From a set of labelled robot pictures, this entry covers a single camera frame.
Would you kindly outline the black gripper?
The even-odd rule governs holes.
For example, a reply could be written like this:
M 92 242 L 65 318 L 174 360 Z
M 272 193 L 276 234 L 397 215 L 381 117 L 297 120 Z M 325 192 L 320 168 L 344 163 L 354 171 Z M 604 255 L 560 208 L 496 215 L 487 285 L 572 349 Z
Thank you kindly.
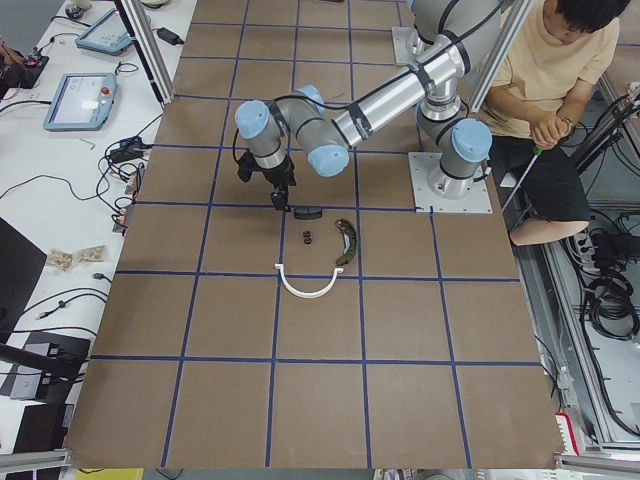
M 262 169 L 262 173 L 266 180 L 271 183 L 276 190 L 278 190 L 270 194 L 273 207 L 276 210 L 283 209 L 285 213 L 289 213 L 291 211 L 288 188 L 296 185 L 294 170 L 295 166 L 290 157 L 285 157 L 276 167 Z

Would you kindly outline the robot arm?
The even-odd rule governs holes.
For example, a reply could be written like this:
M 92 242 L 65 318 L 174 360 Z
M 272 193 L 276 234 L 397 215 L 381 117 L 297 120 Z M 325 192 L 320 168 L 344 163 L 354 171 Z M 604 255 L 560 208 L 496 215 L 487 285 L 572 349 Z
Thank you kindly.
M 500 24 L 501 2 L 496 0 L 414 0 L 407 5 L 414 15 L 414 29 L 427 45 L 436 36 L 452 40 L 494 29 Z
M 331 120 L 326 119 L 328 107 L 313 85 L 270 101 L 242 103 L 235 124 L 247 148 L 234 158 L 238 177 L 248 182 L 256 173 L 263 175 L 273 187 L 273 207 L 288 212 L 289 189 L 296 179 L 285 138 L 297 141 L 317 174 L 333 177 L 348 166 L 354 147 L 415 108 L 417 124 L 442 152 L 432 188 L 441 197 L 453 197 L 456 189 L 472 183 L 492 145 L 489 128 L 466 116 L 455 89 L 468 71 L 468 58 L 461 41 L 439 35 L 435 45 Z

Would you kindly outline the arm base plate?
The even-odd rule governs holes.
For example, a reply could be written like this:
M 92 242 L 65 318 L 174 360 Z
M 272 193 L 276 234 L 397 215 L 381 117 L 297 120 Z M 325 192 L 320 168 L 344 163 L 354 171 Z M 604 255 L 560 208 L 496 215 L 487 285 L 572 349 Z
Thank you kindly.
M 471 177 L 453 179 L 440 168 L 441 153 L 408 154 L 414 209 L 417 213 L 491 214 L 492 205 L 482 165 Z
M 414 27 L 393 27 L 391 37 L 396 65 L 411 63 L 425 50 L 425 43 Z

